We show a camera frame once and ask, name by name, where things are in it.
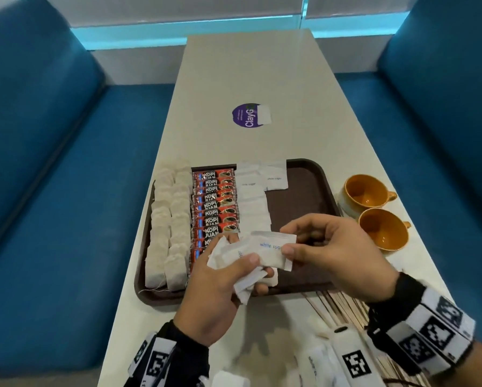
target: table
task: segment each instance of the table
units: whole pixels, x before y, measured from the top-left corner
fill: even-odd
[[[236,125],[232,111],[243,103],[268,105],[272,122],[258,128]],[[179,157],[193,166],[308,158],[322,166],[334,192],[359,173],[373,175],[394,190],[308,30],[190,37],[155,166]],[[144,212],[147,204],[148,190]],[[411,221],[400,198],[386,209]],[[99,387],[122,386],[142,340],[176,311],[176,306],[146,306],[134,292],[144,221],[143,215]],[[414,223],[409,232],[408,245],[390,258],[449,296]],[[252,298],[211,347],[211,375],[225,369],[249,377],[255,387],[287,385],[286,371],[312,312],[300,294]]]

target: brown tray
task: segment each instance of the brown tray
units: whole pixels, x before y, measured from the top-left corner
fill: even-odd
[[[220,166],[194,167],[193,171],[217,170],[221,168],[236,168],[235,164]],[[308,159],[292,159],[287,161],[286,190],[266,192],[268,210],[271,216],[271,230],[278,230],[307,213],[324,213],[341,216],[334,200],[327,178],[322,168]],[[151,189],[150,201],[153,201],[154,188]],[[141,241],[141,252],[135,273],[134,287],[137,297],[150,306],[159,305],[161,301],[178,301],[184,297],[185,291],[170,292],[160,289],[146,289],[144,286],[144,260],[150,244],[151,203],[148,204],[144,233]],[[323,291],[331,288],[328,275],[314,266],[293,266],[292,271],[278,271],[278,285],[270,288],[270,295],[280,293],[295,293]]]

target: seat backrest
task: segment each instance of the seat backrest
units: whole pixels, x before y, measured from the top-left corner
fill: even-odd
[[[482,200],[482,0],[418,0],[379,70]]]
[[[1,234],[103,82],[46,0],[18,0],[0,10]]]

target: orange cup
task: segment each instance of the orange cup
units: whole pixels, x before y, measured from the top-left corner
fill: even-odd
[[[396,198],[397,193],[389,191],[377,178],[359,174],[347,179],[339,194],[339,204],[356,219],[366,209],[383,207]]]
[[[408,240],[411,223],[402,221],[397,216],[380,208],[371,208],[359,216],[359,225],[370,235],[382,251],[398,251]]]

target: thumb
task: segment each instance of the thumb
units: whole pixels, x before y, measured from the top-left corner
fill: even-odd
[[[299,243],[288,243],[280,249],[282,254],[289,260],[297,260],[302,263],[311,263],[316,266],[324,266],[327,261],[327,247],[314,247]]]
[[[250,274],[257,266],[260,266],[260,257],[257,254],[243,255],[231,265],[221,269],[221,276],[224,277],[226,285],[233,287],[238,280]]]

